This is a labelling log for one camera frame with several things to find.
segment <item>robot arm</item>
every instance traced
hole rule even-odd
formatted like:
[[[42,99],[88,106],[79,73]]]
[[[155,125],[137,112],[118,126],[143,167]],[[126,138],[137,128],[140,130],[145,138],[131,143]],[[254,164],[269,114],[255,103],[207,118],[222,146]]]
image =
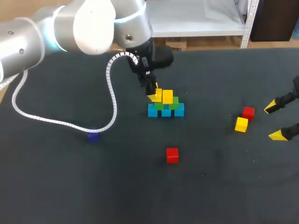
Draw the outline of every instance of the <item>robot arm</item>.
[[[113,38],[136,55],[128,59],[146,94],[155,94],[153,70],[172,64],[168,46],[156,47],[144,0],[74,0],[61,7],[47,7],[30,18],[0,23],[0,83],[37,66],[45,56],[59,52],[99,55]]]

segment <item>dark cabinet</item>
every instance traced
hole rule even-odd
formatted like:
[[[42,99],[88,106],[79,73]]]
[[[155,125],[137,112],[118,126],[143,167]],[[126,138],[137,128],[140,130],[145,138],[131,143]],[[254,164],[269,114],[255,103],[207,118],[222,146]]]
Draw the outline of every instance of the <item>dark cabinet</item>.
[[[260,0],[251,40],[289,41],[299,17],[299,0]]]

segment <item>floor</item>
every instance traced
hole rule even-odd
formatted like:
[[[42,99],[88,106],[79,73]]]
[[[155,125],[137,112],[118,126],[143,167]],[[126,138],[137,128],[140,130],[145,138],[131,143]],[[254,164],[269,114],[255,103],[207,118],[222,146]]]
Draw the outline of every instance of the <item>floor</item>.
[[[221,37],[191,37],[178,39],[158,38],[156,44],[167,43],[174,50],[222,50],[222,49],[239,49],[241,43],[239,36],[221,36]],[[249,49],[263,48],[299,48],[299,40],[291,39],[289,42],[249,42]],[[112,50],[119,49],[113,45]],[[0,102],[7,88],[0,91]]]

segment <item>green block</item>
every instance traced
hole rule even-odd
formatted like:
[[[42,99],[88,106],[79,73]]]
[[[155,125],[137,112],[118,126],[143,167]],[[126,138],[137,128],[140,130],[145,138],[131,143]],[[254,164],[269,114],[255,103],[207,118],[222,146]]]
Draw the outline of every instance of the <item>green block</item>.
[[[178,97],[173,97],[173,104],[169,104],[169,110],[177,110],[178,108]]]
[[[155,109],[158,111],[164,110],[164,104],[163,103],[155,103]]]

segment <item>metal shelf frame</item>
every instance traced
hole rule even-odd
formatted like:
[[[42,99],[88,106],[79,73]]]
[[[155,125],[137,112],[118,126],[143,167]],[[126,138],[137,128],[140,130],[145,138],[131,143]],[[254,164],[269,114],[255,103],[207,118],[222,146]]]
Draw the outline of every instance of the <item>metal shelf frame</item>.
[[[246,48],[259,0],[248,0],[246,22],[239,0],[149,0],[153,37],[240,35]]]

